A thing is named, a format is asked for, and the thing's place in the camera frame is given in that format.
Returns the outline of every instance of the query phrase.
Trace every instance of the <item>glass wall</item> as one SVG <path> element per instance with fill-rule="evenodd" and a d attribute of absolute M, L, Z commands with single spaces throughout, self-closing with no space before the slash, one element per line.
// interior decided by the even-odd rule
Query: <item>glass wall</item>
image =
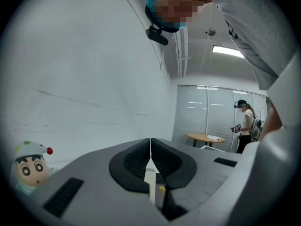
<path fill-rule="evenodd" d="M 241 99 L 253 107 L 260 120 L 265 120 L 267 106 L 263 95 L 220 87 L 178 86 L 173 141 L 192 146 L 193 139 L 187 138 L 187 133 L 207 134 L 226 139 L 224 143 L 213 143 L 214 148 L 236 152 L 239 133 L 230 128 L 243 124 L 245 114 L 234 109 L 234 103 Z M 197 142 L 197 147 L 203 145 L 204 142 Z"/>
<path fill-rule="evenodd" d="M 225 138 L 224 143 L 213 144 L 214 148 L 229 152 L 232 145 L 234 126 L 233 90 L 208 88 L 208 126 L 207 133 L 212 136 Z"/>
<path fill-rule="evenodd" d="M 207 108 L 207 90 L 205 87 L 178 87 L 173 141 L 192 145 L 193 140 L 186 137 L 187 133 L 206 133 L 207 110 L 204 108 Z"/>

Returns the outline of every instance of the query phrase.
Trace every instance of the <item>gray shirt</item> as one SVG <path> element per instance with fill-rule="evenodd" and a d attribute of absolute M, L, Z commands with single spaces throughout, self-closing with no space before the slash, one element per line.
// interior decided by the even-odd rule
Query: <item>gray shirt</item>
<path fill-rule="evenodd" d="M 259 89 L 269 89 L 297 50 L 285 14 L 273 0 L 212 0 L 229 34 L 252 66 Z"/>

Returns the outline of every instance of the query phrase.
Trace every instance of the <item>white wall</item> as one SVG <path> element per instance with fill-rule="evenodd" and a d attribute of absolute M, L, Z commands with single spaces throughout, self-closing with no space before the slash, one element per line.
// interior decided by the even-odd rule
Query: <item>white wall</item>
<path fill-rule="evenodd" d="M 1 125 L 53 148 L 48 164 L 146 137 L 171 139 L 168 78 L 127 0 L 27 0 L 3 41 Z"/>
<path fill-rule="evenodd" d="M 147 18 L 145 14 L 145 1 L 144 0 L 127 0 L 129 4 L 131 5 L 132 9 L 136 13 L 137 17 L 139 18 L 139 21 L 141 25 L 143 26 L 144 30 L 147 30 L 151 22 Z M 162 63 L 162 70 L 165 78 L 167 80 L 170 80 L 170 75 L 168 71 L 170 71 L 171 67 L 176 61 L 176 54 L 175 54 L 175 48 L 174 48 L 174 41 L 171 41 L 172 34 L 164 32 L 163 34 L 169 39 L 169 44 L 167 46 L 163 46 L 159 43 L 156 43 L 154 41 L 151 41 L 151 44 L 153 46 L 153 49 L 156 52 L 157 58 L 159 63 Z"/>
<path fill-rule="evenodd" d="M 171 137 L 174 130 L 178 85 L 208 85 L 208 86 L 213 85 L 213 86 L 220 86 L 225 88 L 245 90 L 245 91 L 267 96 L 267 91 L 259 90 L 258 83 L 256 81 L 249 81 L 249 80 L 222 77 L 222 76 L 212 76 L 208 74 L 188 75 L 186 77 L 171 79 L 170 94 L 169 94 L 170 110 L 168 114 L 169 122 L 170 122 L 168 128 L 172 128 L 169 131 Z"/>

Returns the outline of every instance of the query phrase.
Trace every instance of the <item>yellow label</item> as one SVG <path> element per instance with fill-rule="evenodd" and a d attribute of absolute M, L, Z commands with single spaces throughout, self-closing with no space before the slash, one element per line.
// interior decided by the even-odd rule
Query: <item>yellow label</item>
<path fill-rule="evenodd" d="M 161 190 L 161 192 L 165 195 L 166 189 L 163 186 L 160 186 L 159 189 Z"/>
<path fill-rule="evenodd" d="M 16 147 L 16 149 L 15 149 L 15 152 L 17 153 L 19 150 L 20 150 L 20 146 L 19 145 L 17 145 L 17 147 Z"/>

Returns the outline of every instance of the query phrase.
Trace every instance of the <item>white hat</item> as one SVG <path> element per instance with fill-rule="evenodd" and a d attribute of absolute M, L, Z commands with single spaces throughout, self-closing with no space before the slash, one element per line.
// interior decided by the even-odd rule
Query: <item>white hat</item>
<path fill-rule="evenodd" d="M 26 157 L 31 155 L 43 156 L 43 153 L 52 154 L 52 149 L 50 147 L 45 147 L 39 143 L 32 141 L 23 141 L 16 146 L 16 159 L 20 157 Z"/>

